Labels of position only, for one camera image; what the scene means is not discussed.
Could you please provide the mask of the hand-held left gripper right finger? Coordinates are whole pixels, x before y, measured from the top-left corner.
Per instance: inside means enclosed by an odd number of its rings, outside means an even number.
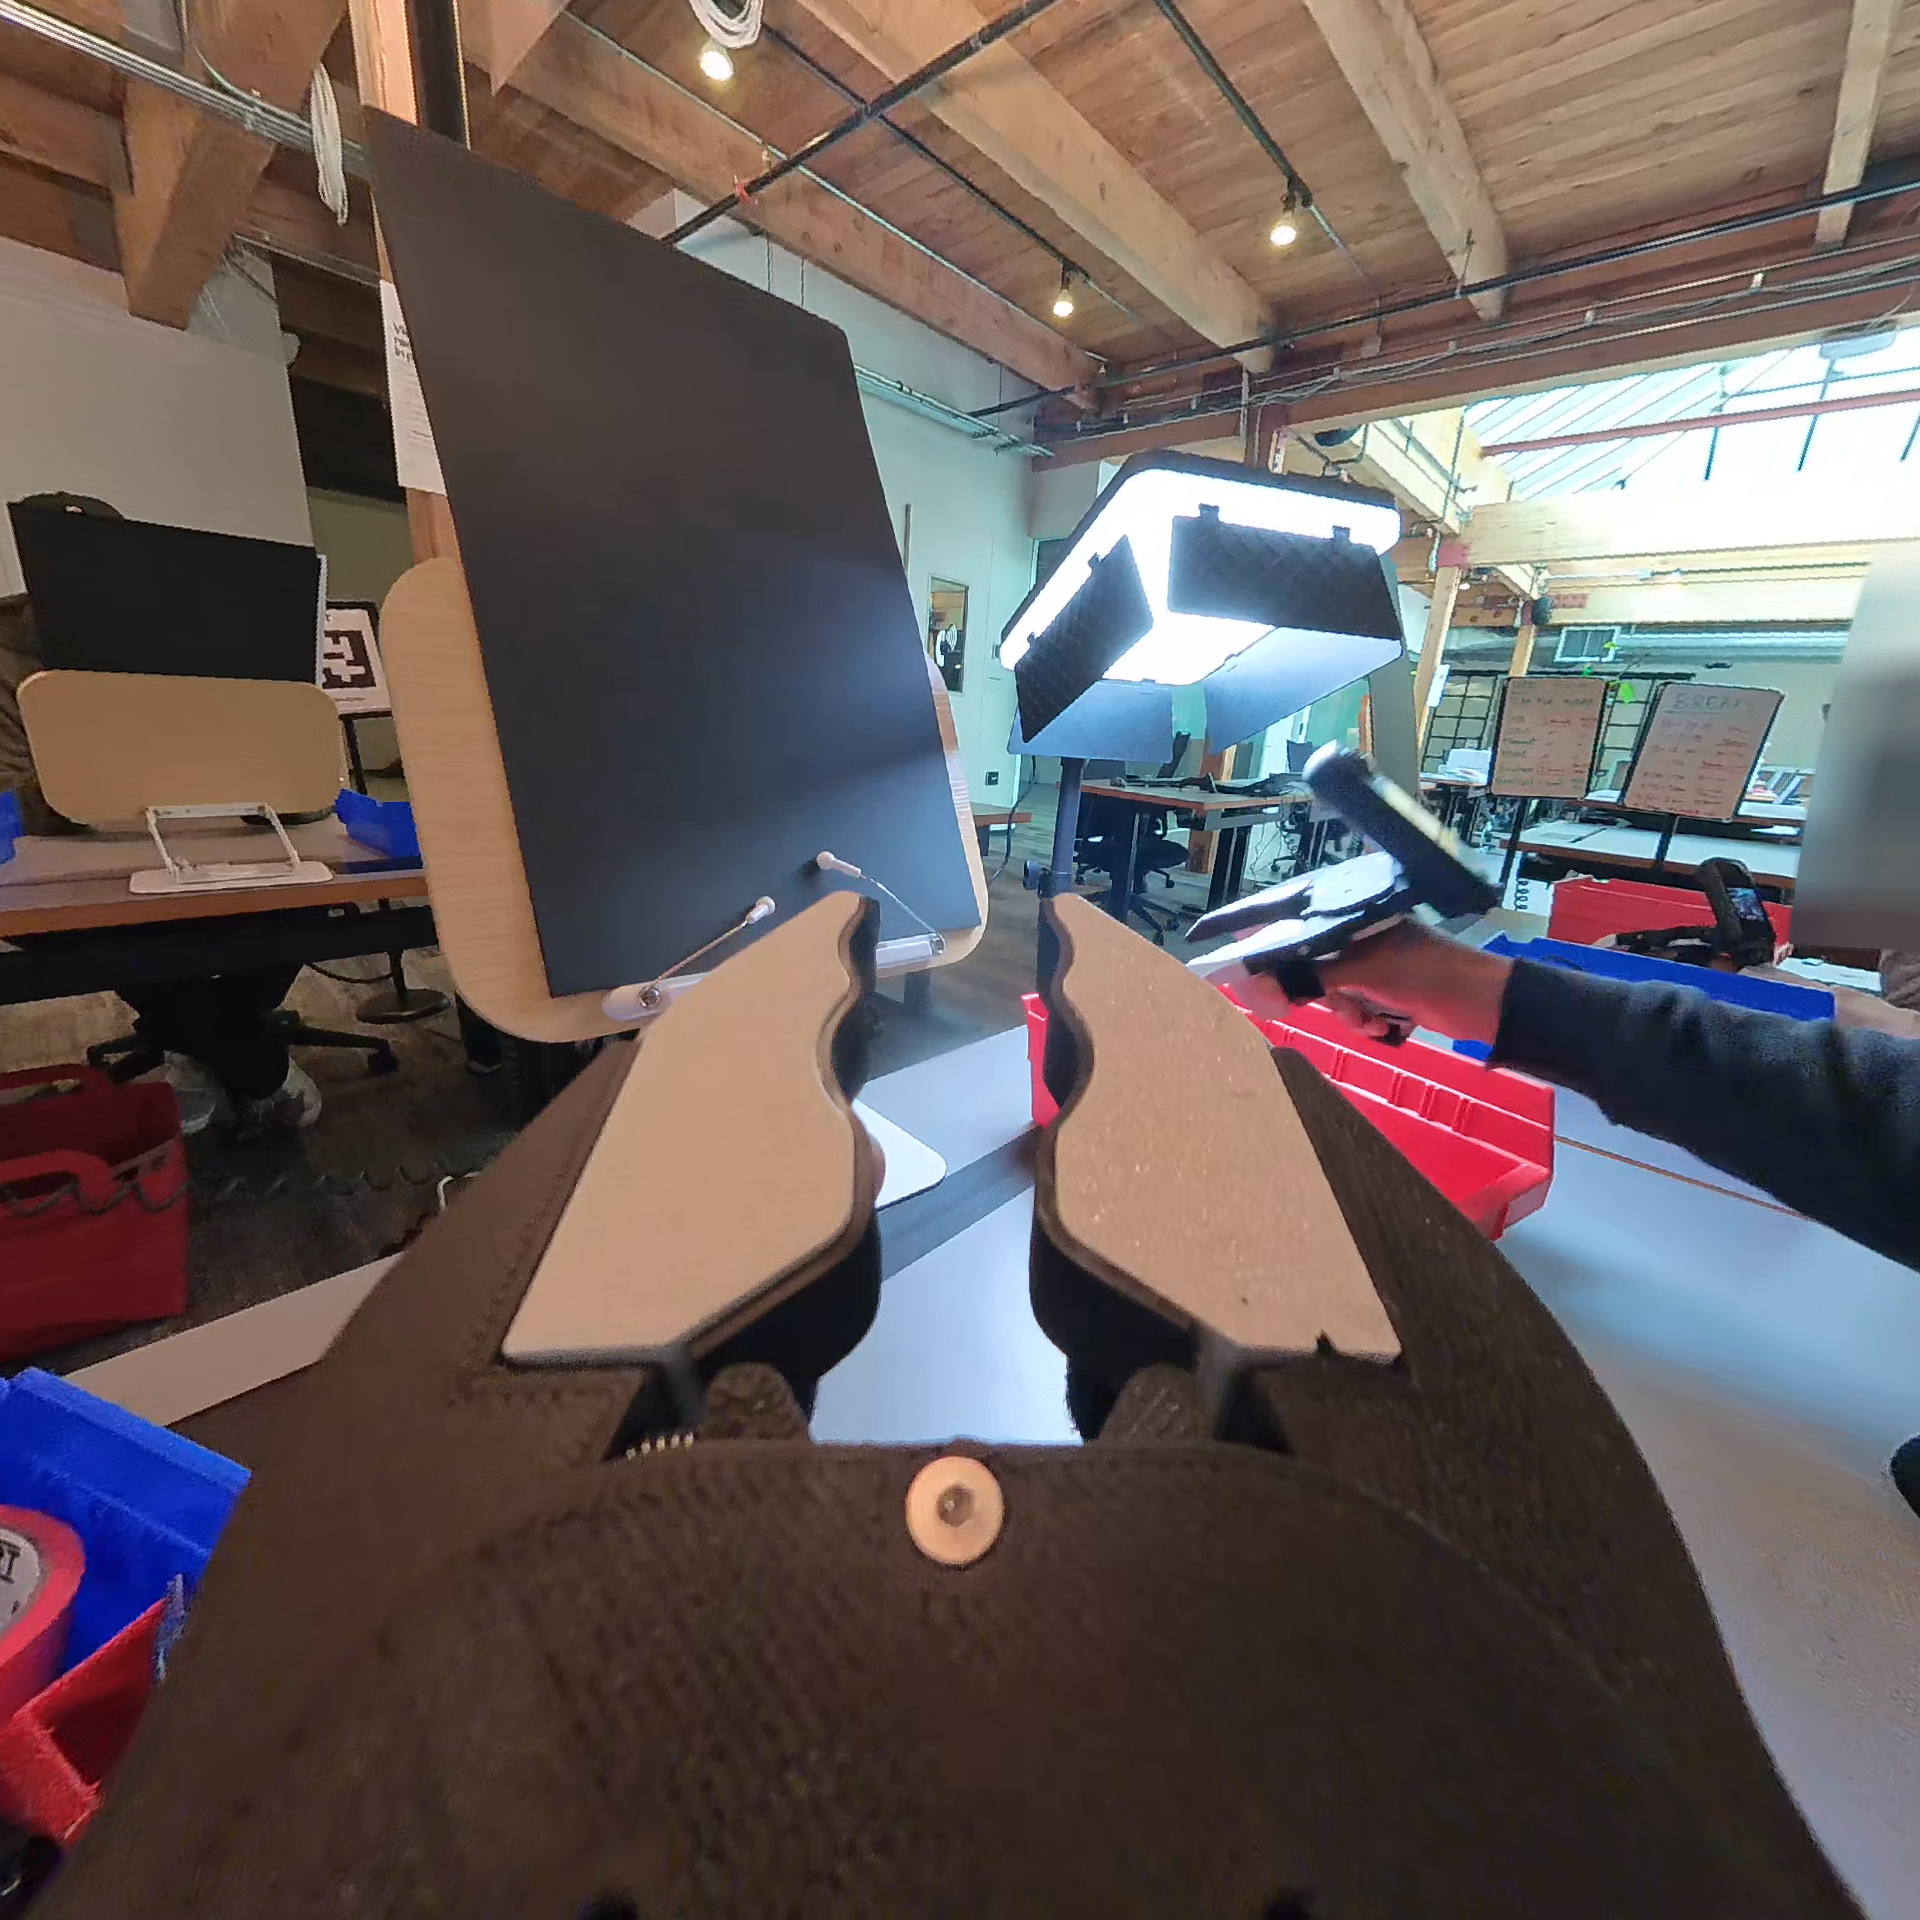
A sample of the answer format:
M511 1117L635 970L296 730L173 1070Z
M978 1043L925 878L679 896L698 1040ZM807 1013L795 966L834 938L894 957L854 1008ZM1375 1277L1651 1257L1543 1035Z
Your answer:
M1286 1361L1400 1361L1370 1270L1245 1013L1090 900L1054 899L1040 1273L1176 1336L1208 1420Z

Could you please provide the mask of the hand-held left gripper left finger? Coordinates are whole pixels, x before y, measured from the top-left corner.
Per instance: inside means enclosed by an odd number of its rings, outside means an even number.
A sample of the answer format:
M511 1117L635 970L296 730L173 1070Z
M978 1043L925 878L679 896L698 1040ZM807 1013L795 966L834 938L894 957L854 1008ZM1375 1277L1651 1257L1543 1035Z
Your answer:
M882 1150L854 1114L879 910L834 892L635 1043L499 1357L635 1363L675 1405L734 1363L808 1398L879 1304Z

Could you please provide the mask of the red plastic bin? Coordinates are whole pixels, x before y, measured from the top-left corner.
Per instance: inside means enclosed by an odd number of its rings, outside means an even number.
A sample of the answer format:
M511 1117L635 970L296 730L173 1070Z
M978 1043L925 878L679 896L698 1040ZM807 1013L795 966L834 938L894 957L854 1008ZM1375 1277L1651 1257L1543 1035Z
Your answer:
M1544 1202L1552 1093L1417 1040L1383 1044L1321 1003L1262 1016L1133 939L1095 941L1025 1005L1037 1217L1097 1262L1199 1249L1272 1253L1283 1227L1334 1233L1333 1162L1283 1082L1290 1050L1488 1240Z

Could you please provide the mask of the blue plastic bin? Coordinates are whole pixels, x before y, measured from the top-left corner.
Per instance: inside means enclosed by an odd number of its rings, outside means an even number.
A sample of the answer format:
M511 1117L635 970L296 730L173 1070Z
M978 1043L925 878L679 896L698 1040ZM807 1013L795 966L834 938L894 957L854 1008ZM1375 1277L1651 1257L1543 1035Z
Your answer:
M1495 1038L1455 1040L1455 1050L1567 1086L1626 1070L1813 1078L1855 1052L1835 1025L1833 996L1813 988L1506 936L1479 957L1510 964L1509 996Z
M58 1521L83 1552L63 1670L173 1586L194 1598L247 1484L247 1467L58 1377L1 1381L1 1499Z

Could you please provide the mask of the red tape roll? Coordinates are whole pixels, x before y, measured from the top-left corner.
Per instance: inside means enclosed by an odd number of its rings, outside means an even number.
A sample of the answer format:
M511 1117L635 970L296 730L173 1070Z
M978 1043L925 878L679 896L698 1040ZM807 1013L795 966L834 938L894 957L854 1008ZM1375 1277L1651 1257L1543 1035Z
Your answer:
M69 1524L1 1506L1 1724L62 1670L83 1570L83 1546Z

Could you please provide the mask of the person's right forearm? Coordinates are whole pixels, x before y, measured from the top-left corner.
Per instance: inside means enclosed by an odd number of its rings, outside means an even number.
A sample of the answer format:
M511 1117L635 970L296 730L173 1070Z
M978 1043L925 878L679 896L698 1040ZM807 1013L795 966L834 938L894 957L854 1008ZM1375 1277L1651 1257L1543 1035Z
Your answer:
M1918 1044L1513 962L1491 1056L1918 1267Z

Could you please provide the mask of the black office chair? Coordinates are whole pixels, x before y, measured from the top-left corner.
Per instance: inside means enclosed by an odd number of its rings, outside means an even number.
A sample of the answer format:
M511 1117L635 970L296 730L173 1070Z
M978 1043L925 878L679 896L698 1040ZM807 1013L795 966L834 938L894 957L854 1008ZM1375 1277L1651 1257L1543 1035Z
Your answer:
M1161 881L1163 889L1173 889L1173 874L1185 867L1185 841L1169 837L1166 829L1147 829L1144 817L1135 817L1135 833L1119 856L1119 869L1112 878L1112 914L1119 922L1141 923L1149 939L1158 947L1176 930L1181 910L1175 904L1153 904L1147 896L1147 884Z

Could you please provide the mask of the wooden office desk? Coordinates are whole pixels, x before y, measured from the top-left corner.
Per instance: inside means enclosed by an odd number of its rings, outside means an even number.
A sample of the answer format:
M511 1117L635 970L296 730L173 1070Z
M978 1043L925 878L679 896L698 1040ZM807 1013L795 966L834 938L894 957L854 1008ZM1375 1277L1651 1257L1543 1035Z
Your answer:
M3 865L1 1003L438 947L421 860L357 846L334 820L294 829L321 881L138 896L152 849L26 837Z
M1193 840L1210 846L1203 905L1214 910L1248 884L1290 876L1326 833L1301 782L1093 782L1077 809L1074 869L1111 878L1107 905L1138 905L1152 876L1185 870Z

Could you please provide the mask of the whiteboard easel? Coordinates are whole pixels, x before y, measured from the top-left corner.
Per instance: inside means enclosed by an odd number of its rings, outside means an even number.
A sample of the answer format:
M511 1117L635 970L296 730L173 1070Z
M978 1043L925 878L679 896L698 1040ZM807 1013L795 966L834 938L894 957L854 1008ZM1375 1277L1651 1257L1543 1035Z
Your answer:
M1499 800L1584 803L1592 792L1613 684L1523 674L1501 685L1486 792Z
M1662 684L1626 763L1619 808L1727 825L1745 803L1783 702L1775 689Z

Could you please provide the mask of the red plastic crate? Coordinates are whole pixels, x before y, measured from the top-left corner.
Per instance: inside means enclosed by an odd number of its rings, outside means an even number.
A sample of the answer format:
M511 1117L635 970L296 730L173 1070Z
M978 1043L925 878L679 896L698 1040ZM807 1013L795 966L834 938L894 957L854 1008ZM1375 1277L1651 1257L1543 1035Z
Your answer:
M1552 889L1546 938L1559 945L1608 947L1613 936L1632 929L1671 929L1709 922L1709 908L1695 876L1683 884L1645 884L1633 881L1561 881ZM1790 918L1784 905L1766 904L1778 930L1775 962L1790 950Z

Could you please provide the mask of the studio light panel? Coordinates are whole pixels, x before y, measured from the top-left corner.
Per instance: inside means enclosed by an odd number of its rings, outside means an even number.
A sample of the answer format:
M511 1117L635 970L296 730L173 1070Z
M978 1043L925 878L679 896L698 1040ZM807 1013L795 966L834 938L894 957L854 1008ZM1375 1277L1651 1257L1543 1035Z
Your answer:
M1185 710L1210 748L1366 682L1406 654L1400 506L1333 478L1138 452L1001 629L1007 752L1152 761Z

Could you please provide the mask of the red tool bag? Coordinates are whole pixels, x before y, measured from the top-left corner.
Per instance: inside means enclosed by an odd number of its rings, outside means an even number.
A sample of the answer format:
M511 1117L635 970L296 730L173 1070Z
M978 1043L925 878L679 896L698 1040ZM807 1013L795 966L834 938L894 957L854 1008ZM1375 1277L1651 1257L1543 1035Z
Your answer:
M176 1318L190 1180L177 1096L63 1062L1 1077L1 1363Z

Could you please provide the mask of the wooden book stand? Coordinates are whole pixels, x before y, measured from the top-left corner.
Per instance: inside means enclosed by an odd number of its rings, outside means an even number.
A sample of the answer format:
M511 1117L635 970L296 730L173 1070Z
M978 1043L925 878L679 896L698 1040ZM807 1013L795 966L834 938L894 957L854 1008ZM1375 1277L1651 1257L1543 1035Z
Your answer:
M302 856L290 819L334 809L341 715L315 684L48 668L21 682L39 792L66 820L138 825L141 899L307 889L330 869Z

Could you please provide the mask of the white paper notice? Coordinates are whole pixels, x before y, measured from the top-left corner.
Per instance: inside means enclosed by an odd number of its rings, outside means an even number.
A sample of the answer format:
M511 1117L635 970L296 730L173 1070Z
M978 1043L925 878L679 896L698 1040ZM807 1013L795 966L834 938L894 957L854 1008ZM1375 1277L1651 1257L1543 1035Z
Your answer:
M395 474L402 492L447 498L415 346L393 281L376 285Z

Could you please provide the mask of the pink red plastic piece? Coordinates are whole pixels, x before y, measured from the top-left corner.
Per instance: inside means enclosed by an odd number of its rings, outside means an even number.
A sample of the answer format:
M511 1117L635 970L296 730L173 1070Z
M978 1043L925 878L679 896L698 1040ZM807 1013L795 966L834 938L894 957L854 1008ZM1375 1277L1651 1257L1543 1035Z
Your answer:
M1 1814L71 1846L97 1813L154 1688L157 1601L1 1729Z

